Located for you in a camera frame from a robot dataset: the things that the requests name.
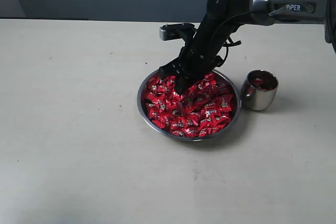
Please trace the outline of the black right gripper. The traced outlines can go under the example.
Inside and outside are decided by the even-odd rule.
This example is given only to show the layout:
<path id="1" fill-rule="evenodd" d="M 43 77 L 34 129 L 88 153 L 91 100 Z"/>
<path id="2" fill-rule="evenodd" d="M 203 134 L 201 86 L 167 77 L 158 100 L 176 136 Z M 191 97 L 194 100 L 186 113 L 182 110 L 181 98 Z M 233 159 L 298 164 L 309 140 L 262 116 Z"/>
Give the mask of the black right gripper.
<path id="1" fill-rule="evenodd" d="M 191 42 L 181 50 L 178 62 L 160 66 L 159 77 L 176 77 L 174 90 L 182 95 L 214 68 L 216 55 L 235 29 L 232 20 L 211 20 L 205 16 Z"/>

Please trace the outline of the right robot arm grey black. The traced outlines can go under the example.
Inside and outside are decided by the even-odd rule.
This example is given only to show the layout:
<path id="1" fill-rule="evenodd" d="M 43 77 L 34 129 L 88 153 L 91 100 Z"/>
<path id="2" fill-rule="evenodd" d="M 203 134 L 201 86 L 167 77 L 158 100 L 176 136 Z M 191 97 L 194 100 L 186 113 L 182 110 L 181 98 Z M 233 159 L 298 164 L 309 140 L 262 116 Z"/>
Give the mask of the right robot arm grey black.
<path id="1" fill-rule="evenodd" d="M 322 23 L 325 41 L 335 44 L 335 0 L 207 0 L 199 26 L 180 23 L 160 28 L 162 40 L 182 39 L 185 44 L 175 59 L 159 68 L 158 74 L 161 78 L 174 76 L 175 91 L 182 94 L 224 64 L 219 51 L 239 45 L 231 39 L 239 27 L 309 21 Z"/>

